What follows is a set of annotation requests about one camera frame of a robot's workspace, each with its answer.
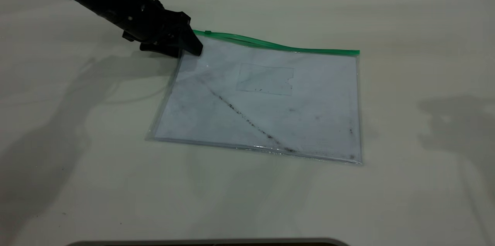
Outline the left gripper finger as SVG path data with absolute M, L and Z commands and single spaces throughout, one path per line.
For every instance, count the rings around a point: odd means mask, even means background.
M 141 43 L 140 50 L 159 53 L 172 58 L 179 58 L 182 54 L 182 49 L 178 47 L 155 44 L 155 43 L 150 43 L 150 44 Z
M 203 52 L 203 44 L 190 26 L 181 27 L 179 33 L 179 47 L 195 56 L 200 56 Z

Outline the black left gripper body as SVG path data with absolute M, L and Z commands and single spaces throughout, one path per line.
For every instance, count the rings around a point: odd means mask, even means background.
M 191 21 L 184 12 L 165 9 L 159 0 L 124 0 L 122 16 L 122 37 L 127 41 L 178 48 L 180 29 Z

